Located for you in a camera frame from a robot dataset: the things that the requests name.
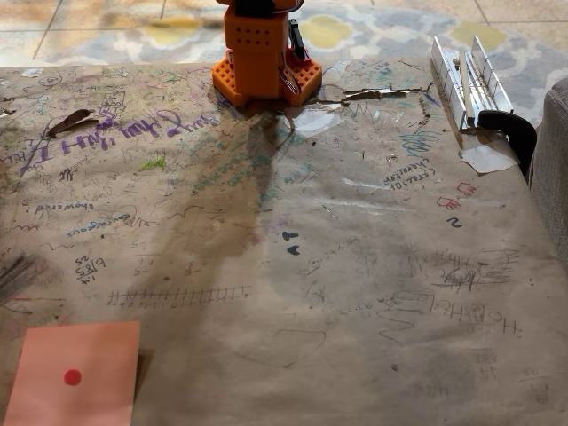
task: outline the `pink sticky note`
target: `pink sticky note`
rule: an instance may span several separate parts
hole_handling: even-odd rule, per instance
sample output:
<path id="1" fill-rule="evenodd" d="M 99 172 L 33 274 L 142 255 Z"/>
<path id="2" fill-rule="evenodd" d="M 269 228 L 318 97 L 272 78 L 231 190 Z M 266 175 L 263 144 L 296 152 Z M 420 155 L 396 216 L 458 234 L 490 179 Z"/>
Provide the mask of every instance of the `pink sticky note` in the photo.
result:
<path id="1" fill-rule="evenodd" d="M 4 426 L 129 426 L 138 323 L 26 331 Z"/>

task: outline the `green marker mark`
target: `green marker mark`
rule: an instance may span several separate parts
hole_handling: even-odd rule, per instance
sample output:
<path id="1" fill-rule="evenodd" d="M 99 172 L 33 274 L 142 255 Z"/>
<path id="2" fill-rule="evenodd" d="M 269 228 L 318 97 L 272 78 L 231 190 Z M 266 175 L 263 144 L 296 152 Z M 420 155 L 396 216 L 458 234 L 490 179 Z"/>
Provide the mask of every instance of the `green marker mark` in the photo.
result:
<path id="1" fill-rule="evenodd" d="M 166 157 L 163 155 L 162 157 L 158 157 L 155 160 L 151 160 L 150 162 L 143 162 L 142 165 L 138 168 L 138 171 L 145 171 L 151 170 L 154 167 L 161 167 L 166 164 Z"/>

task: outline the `tile floor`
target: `tile floor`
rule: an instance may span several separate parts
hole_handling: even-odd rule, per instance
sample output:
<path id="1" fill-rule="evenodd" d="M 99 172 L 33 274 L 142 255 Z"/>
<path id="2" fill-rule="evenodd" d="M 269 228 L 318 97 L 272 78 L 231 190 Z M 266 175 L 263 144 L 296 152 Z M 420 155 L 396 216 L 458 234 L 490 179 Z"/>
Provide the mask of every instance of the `tile floor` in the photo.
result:
<path id="1" fill-rule="evenodd" d="M 516 31 L 568 52 L 567 0 L 307 0 L 430 10 Z M 215 0 L 0 0 L 0 55 L 47 59 L 101 31 L 143 26 Z"/>

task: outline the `red dot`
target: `red dot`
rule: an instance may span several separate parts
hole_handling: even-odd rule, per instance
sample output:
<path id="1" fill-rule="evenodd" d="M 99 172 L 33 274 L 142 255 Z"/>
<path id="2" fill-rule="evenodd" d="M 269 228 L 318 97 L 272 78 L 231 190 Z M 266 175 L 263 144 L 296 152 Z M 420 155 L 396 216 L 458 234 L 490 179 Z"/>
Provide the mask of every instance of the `red dot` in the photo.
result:
<path id="1" fill-rule="evenodd" d="M 67 370 L 63 376 L 63 382 L 70 386 L 76 386 L 81 381 L 81 372 L 79 370 Z"/>

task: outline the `cable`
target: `cable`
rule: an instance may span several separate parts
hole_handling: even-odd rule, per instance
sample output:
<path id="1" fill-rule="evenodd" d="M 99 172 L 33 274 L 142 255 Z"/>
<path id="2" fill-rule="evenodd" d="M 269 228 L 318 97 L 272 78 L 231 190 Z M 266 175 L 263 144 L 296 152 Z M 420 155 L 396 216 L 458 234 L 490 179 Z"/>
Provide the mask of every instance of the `cable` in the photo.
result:
<path id="1" fill-rule="evenodd" d="M 295 95 L 302 93 L 302 88 L 300 88 L 298 82 L 296 81 L 292 73 L 290 73 L 289 71 L 288 65 L 286 64 L 286 60 L 284 59 L 284 53 L 282 53 L 282 63 L 283 63 L 282 67 L 284 69 L 282 69 L 282 67 L 278 67 L 278 74 L 280 75 L 280 79 L 282 79 L 282 82 L 284 82 L 284 84 L 286 84 L 290 89 L 290 91 Z"/>

